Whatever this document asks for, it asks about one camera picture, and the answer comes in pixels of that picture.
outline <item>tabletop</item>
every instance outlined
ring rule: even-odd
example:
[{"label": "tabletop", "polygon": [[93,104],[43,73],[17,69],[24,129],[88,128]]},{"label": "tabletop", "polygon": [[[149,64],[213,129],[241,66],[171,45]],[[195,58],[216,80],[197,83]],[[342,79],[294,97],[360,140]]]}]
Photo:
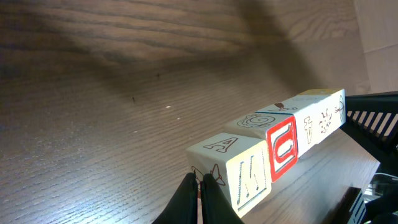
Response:
[{"label": "tabletop", "polygon": [[[1,223],[151,223],[228,121],[370,92],[347,0],[5,0],[0,29]],[[377,167],[337,130],[243,221],[328,223]]]}]

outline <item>wooden block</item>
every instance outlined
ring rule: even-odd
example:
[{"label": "wooden block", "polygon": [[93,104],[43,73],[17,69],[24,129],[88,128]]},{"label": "wooden block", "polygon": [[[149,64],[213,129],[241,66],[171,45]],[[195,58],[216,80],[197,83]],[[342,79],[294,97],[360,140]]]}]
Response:
[{"label": "wooden block", "polygon": [[242,217],[271,192],[271,172],[266,142],[221,133],[187,149],[197,181],[213,175],[228,202]]},{"label": "wooden block", "polygon": [[267,106],[256,113],[294,115],[298,156],[320,143],[345,123],[345,91],[307,90],[293,98]]},{"label": "wooden block", "polygon": [[224,131],[267,141],[272,182],[297,162],[296,125],[292,115],[248,114],[226,124]]}]

